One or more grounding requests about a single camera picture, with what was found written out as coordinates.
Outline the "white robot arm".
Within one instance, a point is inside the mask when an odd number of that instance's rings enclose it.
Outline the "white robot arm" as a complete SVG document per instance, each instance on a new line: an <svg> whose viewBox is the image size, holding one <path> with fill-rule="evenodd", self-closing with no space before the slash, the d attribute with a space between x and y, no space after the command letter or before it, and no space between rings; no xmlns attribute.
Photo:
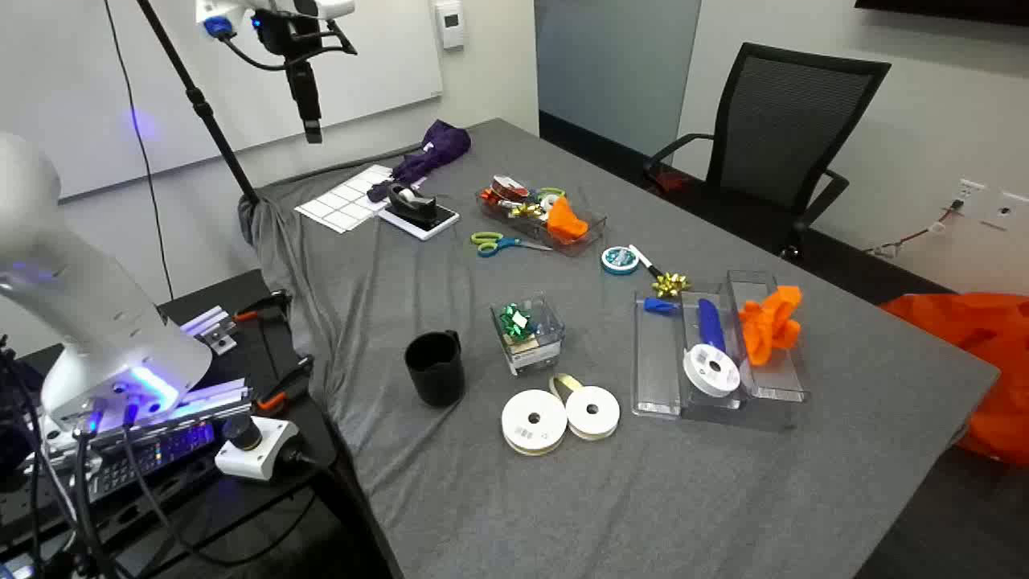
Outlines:
<svg viewBox="0 0 1029 579"><path fill-rule="evenodd" d="M43 382L43 408L76 433L168 416L207 378L212 350L168 321L118 261L62 219L59 189L54 164L4 132L4 297L63 345Z"/></svg>

